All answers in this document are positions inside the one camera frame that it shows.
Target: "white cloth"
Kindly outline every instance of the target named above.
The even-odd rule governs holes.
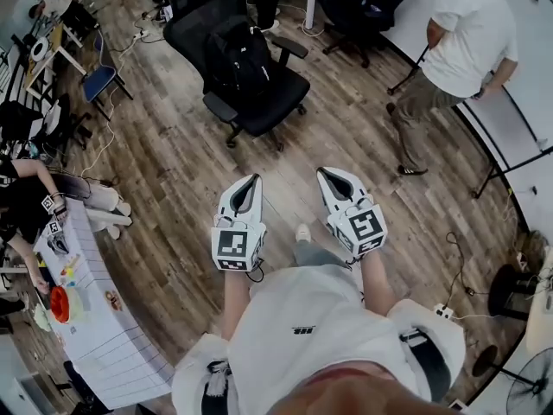
[[[422,370],[411,365],[399,341],[400,333],[413,327],[427,329],[452,380],[461,370],[465,341],[460,326],[410,300],[399,302],[387,318],[373,314],[362,306],[352,274],[337,265],[282,269],[251,293],[230,342],[204,335],[177,366],[173,404],[179,415],[201,413],[207,365],[225,359],[242,415],[266,414],[303,380],[345,361],[377,363],[430,399]]]
[[[44,0],[44,11],[42,14],[50,17],[52,15],[63,16],[73,0]]]
[[[498,59],[518,60],[516,23],[505,0],[436,0],[432,20],[448,32],[421,68],[446,93],[471,97]]]

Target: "white checkered tablecloth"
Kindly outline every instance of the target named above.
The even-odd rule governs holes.
[[[52,323],[69,360],[110,409],[169,393],[175,370],[121,299],[99,253],[82,201],[67,199],[67,209],[63,232],[69,254],[56,255],[44,234],[35,251],[44,258],[57,284],[61,284],[64,267],[79,255],[73,278],[66,276],[66,281],[75,282],[86,312],[67,324]]]

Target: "black backpack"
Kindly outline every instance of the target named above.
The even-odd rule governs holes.
[[[212,83],[241,98],[256,97],[270,84],[267,41],[245,16],[216,26],[206,38],[205,53]]]

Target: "brown pants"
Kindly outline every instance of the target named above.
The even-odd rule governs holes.
[[[401,164],[406,169],[424,171],[426,164],[419,150],[424,146],[423,121],[430,109],[459,105],[464,99],[444,92],[418,71],[397,101],[391,119],[399,133]]]

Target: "black shirt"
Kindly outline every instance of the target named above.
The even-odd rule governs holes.
[[[19,178],[11,161],[0,162],[0,208],[4,210],[0,214],[0,238],[8,242],[19,229],[23,238],[33,244],[38,232],[50,221],[41,204],[46,195],[48,191],[38,176]]]

